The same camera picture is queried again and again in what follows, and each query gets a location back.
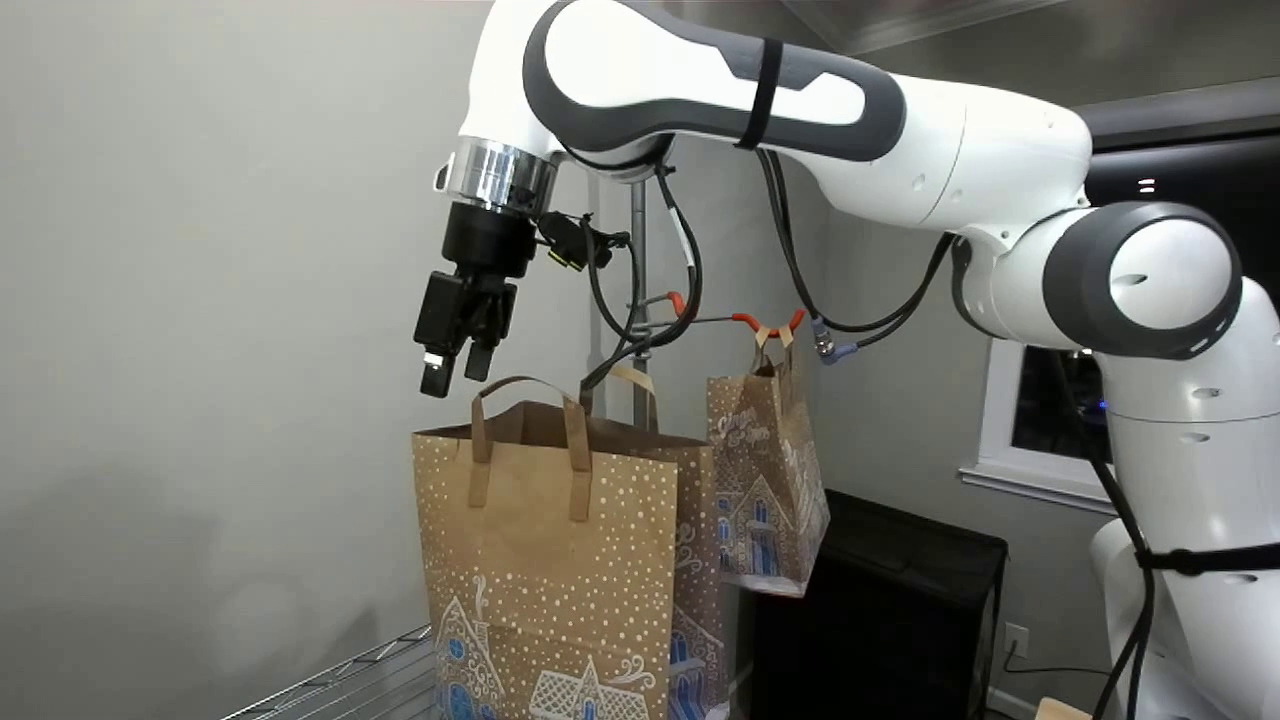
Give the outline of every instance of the metal rack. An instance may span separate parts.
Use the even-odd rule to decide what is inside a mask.
[[[222,720],[445,720],[441,646],[410,628]]]

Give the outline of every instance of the paper bag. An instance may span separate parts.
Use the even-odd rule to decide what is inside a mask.
[[[668,716],[674,467],[588,448],[418,432],[414,491],[453,716]]]
[[[491,419],[521,443],[564,443],[564,419],[553,402],[515,402]],[[748,667],[738,651],[738,589],[719,567],[716,543],[716,455],[703,440],[657,435],[633,423],[590,419],[590,453],[644,455],[674,462],[674,616],[670,616],[670,716],[726,716],[736,679]]]
[[[748,590],[802,597],[830,512],[787,328],[755,333],[748,375],[706,382],[706,435],[723,562]]]

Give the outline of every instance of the gift bag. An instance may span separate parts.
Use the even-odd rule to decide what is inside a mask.
[[[491,432],[521,443],[564,443],[564,419],[553,402],[515,402],[491,419]],[[719,573],[712,448],[703,440],[657,435],[611,419],[590,419],[588,443],[590,453],[674,462],[681,504],[668,713],[670,720],[726,716],[748,670],[748,651],[738,646],[738,589]]]
[[[448,716],[668,716],[674,467],[564,443],[504,443],[479,401],[473,428],[418,432],[414,494]]]
[[[753,371],[706,382],[719,551],[748,590],[771,597],[802,597],[830,525],[790,341],[755,333]]]

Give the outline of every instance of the robotic arm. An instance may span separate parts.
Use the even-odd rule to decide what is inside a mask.
[[[998,88],[872,65],[638,10],[621,0],[496,0],[477,46],[456,195],[414,341],[422,390],[456,353],[489,375],[564,156],[626,168],[668,137],[771,149],[850,215],[964,235],[964,307],[992,337],[1093,348],[1109,382],[1119,479],[1152,549],[1280,540],[1280,325],[1211,215],[1178,203],[1088,206],[1079,116]],[[1216,701],[1147,704],[1280,713],[1280,581],[1166,581],[1186,667]]]

